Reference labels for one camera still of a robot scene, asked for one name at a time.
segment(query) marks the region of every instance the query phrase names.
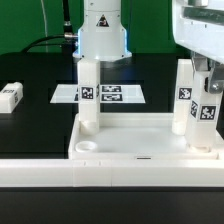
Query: black table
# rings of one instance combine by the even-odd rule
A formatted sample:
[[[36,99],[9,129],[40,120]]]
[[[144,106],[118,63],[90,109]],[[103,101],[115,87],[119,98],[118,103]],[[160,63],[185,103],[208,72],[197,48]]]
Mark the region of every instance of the black table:
[[[101,111],[172,112],[178,58],[183,55],[135,55],[131,65],[102,70],[102,84],[140,84],[146,104],[103,104]],[[49,102],[57,84],[77,83],[71,56],[6,54],[0,68],[0,89],[16,81],[24,86],[16,110],[0,115],[0,159],[67,158],[77,104]],[[3,224],[221,224],[223,208],[222,188],[0,189]]]

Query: green background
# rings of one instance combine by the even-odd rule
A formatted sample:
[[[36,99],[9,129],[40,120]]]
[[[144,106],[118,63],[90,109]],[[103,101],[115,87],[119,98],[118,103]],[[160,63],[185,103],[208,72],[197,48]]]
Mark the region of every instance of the green background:
[[[77,32],[83,22],[83,0],[70,0],[69,3],[72,25],[74,32]],[[48,35],[62,34],[62,0],[44,0],[44,4]],[[171,4],[172,0],[122,0],[121,21],[130,30],[131,52],[183,51],[173,40]],[[41,0],[0,0],[0,54],[18,52],[42,37],[45,37],[45,28]],[[54,47],[49,47],[49,50],[55,51]]]

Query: triangle sticker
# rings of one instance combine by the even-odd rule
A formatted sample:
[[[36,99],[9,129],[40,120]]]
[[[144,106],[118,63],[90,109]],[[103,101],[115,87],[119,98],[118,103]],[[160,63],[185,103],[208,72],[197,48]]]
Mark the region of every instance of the triangle sticker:
[[[107,19],[104,15],[101,16],[99,22],[96,24],[96,26],[99,27],[109,27],[109,24],[107,22]]]

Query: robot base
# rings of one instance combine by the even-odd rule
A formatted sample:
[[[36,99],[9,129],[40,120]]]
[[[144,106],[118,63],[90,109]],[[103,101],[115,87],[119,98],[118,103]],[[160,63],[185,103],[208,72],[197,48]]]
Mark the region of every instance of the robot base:
[[[80,57],[76,57],[75,54],[73,54],[73,63],[77,64],[81,60]],[[132,63],[132,54],[130,56],[121,58],[119,60],[114,61],[101,61],[100,67],[101,68],[117,68],[123,65],[128,65]]]

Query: white plastic tray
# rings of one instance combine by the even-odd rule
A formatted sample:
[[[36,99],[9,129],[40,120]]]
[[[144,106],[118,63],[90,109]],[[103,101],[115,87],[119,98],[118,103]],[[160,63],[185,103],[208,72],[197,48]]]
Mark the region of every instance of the white plastic tray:
[[[188,150],[184,136],[172,133],[173,114],[101,113],[100,131],[83,135],[76,117],[69,146],[70,159],[218,159],[224,141],[217,133],[209,153]],[[80,142],[90,141],[97,151],[76,150]]]

